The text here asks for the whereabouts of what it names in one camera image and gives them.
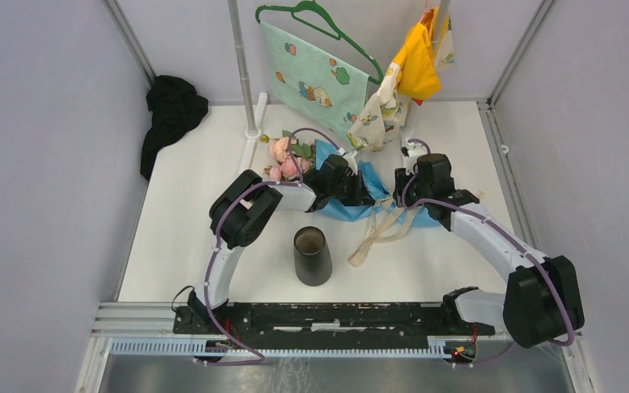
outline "white table surface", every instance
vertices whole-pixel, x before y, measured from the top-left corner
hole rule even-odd
[[[262,129],[279,137],[282,129],[310,126],[308,117],[284,105],[269,105]],[[246,121],[242,106],[212,106],[209,115],[157,157],[129,256],[119,301],[170,301],[188,284],[203,280],[215,238],[208,210],[235,179]],[[486,135],[473,102],[426,102],[414,117],[414,136],[450,157],[457,188],[467,188],[508,229],[512,229]],[[303,135],[304,141],[314,135]],[[400,167],[398,149],[388,146],[364,160],[375,165],[391,189]],[[270,158],[258,146],[253,170],[262,174]],[[384,213],[378,216],[383,219]],[[308,287],[295,275],[292,237],[314,225],[327,237],[332,277]],[[405,238],[375,244],[367,260],[353,268],[348,256],[364,239],[367,219],[337,221],[320,213],[277,212],[242,255],[230,285],[232,301],[384,302],[441,300],[466,286],[504,292],[500,275],[468,243],[444,228],[412,228]]]

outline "light green printed towel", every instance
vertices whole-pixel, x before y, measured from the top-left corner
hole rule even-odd
[[[368,96],[368,74],[264,21],[274,96],[344,139]]]

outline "black cup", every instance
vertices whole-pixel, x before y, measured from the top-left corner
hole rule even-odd
[[[327,239],[316,227],[301,228],[293,238],[295,273],[305,285],[317,287],[332,277],[332,256]]]

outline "blue fabric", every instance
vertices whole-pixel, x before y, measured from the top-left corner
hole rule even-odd
[[[332,154],[338,155],[338,151],[334,146],[330,143],[318,140],[315,143],[315,149],[317,151],[316,161],[314,163],[316,169],[320,169],[324,160],[327,159]],[[367,161],[358,161],[358,169],[363,173],[363,182],[365,187],[368,188],[368,192],[370,196],[376,201],[378,199],[382,199],[384,197],[390,196],[390,192],[384,187],[382,181],[380,180],[375,168],[372,164]],[[391,209],[396,208],[396,203],[391,204]],[[382,209],[379,206],[376,210],[376,213]],[[320,212],[324,215],[332,217],[334,219],[340,219],[342,221],[358,221],[359,219],[364,219],[369,217],[373,212],[372,206],[344,206],[339,200],[332,199],[329,203],[322,209]],[[401,214],[399,217],[399,222],[403,223],[406,217],[406,212]],[[432,219],[430,215],[428,215],[428,210],[423,208],[416,218],[414,222],[411,224],[412,227],[434,227],[439,225],[436,220]]]

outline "green hanger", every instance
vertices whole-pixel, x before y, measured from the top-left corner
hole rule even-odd
[[[377,79],[373,79],[373,77],[370,76],[369,77],[370,82],[373,82],[375,84],[381,84],[382,83],[382,78],[384,77],[384,75],[382,74],[382,69],[380,68],[380,66],[377,63],[377,61],[375,59],[373,59],[369,54],[367,54],[365,52],[365,50],[362,47],[360,47],[360,45],[355,43],[355,41],[353,41],[344,32],[342,32],[341,29],[339,29],[336,26],[336,24],[334,23],[332,17],[328,14],[328,12],[326,10],[324,10],[324,8],[322,8],[322,6],[317,4],[314,0],[299,2],[294,7],[286,7],[286,6],[259,6],[259,7],[257,7],[256,13],[255,13],[255,18],[256,18],[257,23],[261,23],[261,20],[259,19],[259,14],[262,11],[285,11],[285,12],[290,12],[291,16],[292,16],[292,18],[294,20],[297,20],[297,21],[301,22],[304,25],[308,25],[312,29],[318,30],[320,33],[324,33],[324,34],[328,35],[329,37],[336,39],[337,41],[340,41],[341,38],[343,38],[356,51],[358,51],[361,55],[363,55],[366,59],[368,59],[369,62],[373,63],[373,66],[375,66],[375,70],[377,70],[377,72],[378,72],[378,78]],[[329,24],[329,27],[331,27],[332,30],[334,30],[338,35],[337,34],[332,34],[332,33],[328,32],[327,30],[322,29],[321,27],[319,27],[317,25],[313,25],[312,23],[308,22],[307,20],[304,20],[304,19],[296,16],[295,14],[297,12],[300,12],[300,11],[312,11],[315,14],[321,16],[322,19],[324,19],[324,21],[327,22],[327,24]]]

